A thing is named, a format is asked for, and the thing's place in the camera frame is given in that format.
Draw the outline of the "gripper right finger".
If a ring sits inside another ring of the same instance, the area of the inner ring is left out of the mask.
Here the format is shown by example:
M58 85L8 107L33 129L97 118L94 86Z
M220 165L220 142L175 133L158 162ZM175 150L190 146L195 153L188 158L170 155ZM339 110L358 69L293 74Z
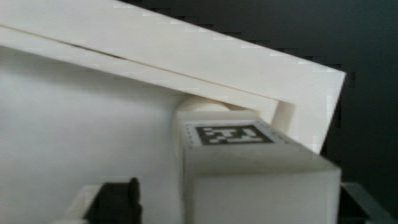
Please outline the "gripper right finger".
M392 215L355 182L341 183L339 224L396 224Z

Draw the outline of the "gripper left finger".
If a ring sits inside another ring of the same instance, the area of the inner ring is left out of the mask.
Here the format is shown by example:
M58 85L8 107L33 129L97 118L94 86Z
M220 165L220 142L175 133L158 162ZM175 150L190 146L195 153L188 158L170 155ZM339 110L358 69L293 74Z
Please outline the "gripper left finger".
M83 186L58 224L142 224L136 178Z

